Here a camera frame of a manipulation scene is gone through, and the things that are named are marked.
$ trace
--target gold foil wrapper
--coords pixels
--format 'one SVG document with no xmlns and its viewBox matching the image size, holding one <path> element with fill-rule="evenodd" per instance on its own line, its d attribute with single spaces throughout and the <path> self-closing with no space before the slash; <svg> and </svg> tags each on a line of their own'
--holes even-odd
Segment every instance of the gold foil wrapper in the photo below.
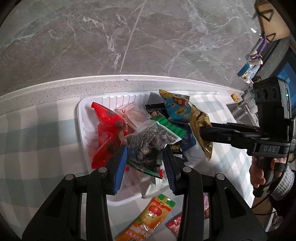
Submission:
<svg viewBox="0 0 296 241">
<path fill-rule="evenodd" d="M 201 138 L 200 128 L 203 126 L 212 126 L 212 124 L 210 122 L 209 116 L 200 109 L 197 109 L 195 105 L 191 106 L 190 126 L 192 129 L 192 133 L 200 144 L 207 159 L 210 160 L 212 157 L 213 142 L 204 141 Z"/>
</svg>

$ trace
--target black sleeve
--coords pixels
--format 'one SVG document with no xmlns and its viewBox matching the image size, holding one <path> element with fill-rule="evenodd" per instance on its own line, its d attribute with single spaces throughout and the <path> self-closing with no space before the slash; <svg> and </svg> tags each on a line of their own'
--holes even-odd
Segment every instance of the black sleeve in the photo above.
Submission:
<svg viewBox="0 0 296 241">
<path fill-rule="evenodd" d="M 296 200 L 296 174 L 295 171 L 293 171 L 293 173 L 295 176 L 294 183 L 287 196 L 285 196 L 282 200 L 279 201 L 276 201 L 272 196 L 269 197 L 269 201 L 276 210 L 278 216 L 282 216 L 283 218 L 286 217 L 290 208 L 294 204 L 294 201 Z"/>
</svg>

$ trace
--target camera lens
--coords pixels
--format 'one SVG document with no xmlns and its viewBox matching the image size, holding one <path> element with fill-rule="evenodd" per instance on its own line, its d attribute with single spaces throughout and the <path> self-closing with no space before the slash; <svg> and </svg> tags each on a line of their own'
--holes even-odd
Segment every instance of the camera lens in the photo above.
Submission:
<svg viewBox="0 0 296 241">
<path fill-rule="evenodd" d="M 260 99 L 260 93 L 259 93 L 259 91 L 256 91 L 256 97 L 257 97 L 257 100 Z"/>
<path fill-rule="evenodd" d="M 271 96 L 274 100 L 277 99 L 277 90 L 274 87 L 271 89 Z"/>
<path fill-rule="evenodd" d="M 268 90 L 267 89 L 263 89 L 262 90 L 262 95 L 263 95 L 263 97 L 264 97 L 265 100 L 268 100 L 269 94 L 268 94 Z"/>
</svg>

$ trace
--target speckled countertop edge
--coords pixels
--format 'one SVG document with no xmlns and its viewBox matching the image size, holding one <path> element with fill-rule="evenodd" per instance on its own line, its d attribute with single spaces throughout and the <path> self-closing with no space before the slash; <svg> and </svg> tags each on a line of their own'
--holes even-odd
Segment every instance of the speckled countertop edge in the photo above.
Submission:
<svg viewBox="0 0 296 241">
<path fill-rule="evenodd" d="M 56 80 L 33 85 L 0 97 L 0 115 L 47 102 L 72 97 L 86 97 L 104 93 L 155 91 L 242 91 L 198 80 L 153 75 L 100 75 Z"/>
</svg>

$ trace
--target human hand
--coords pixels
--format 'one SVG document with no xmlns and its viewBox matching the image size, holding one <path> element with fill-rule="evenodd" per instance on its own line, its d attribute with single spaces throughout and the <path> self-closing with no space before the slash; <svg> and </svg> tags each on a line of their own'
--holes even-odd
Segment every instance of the human hand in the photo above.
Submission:
<svg viewBox="0 0 296 241">
<path fill-rule="evenodd" d="M 285 158 L 273 158 L 270 164 L 270 168 L 273 170 L 274 165 L 276 162 L 286 163 L 286 157 Z M 265 178 L 264 178 L 264 172 L 261 168 L 257 165 L 258 157 L 253 156 L 252 157 L 252 165 L 249 169 L 250 177 L 251 177 L 251 184 L 254 188 L 258 188 L 259 185 L 265 184 Z M 281 172 L 274 171 L 274 177 L 279 178 L 281 176 Z"/>
</svg>

